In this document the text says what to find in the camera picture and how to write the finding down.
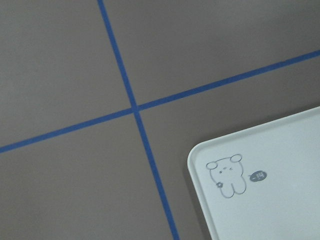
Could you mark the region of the cream tray with bear drawing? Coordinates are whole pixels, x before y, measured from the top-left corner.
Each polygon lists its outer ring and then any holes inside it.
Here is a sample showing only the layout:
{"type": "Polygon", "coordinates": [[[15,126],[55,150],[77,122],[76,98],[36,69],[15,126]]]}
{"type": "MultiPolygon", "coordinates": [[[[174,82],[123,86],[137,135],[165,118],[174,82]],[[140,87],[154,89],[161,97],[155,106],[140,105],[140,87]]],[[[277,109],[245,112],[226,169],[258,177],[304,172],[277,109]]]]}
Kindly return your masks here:
{"type": "Polygon", "coordinates": [[[213,240],[319,239],[318,107],[199,143],[187,168],[213,240]]]}

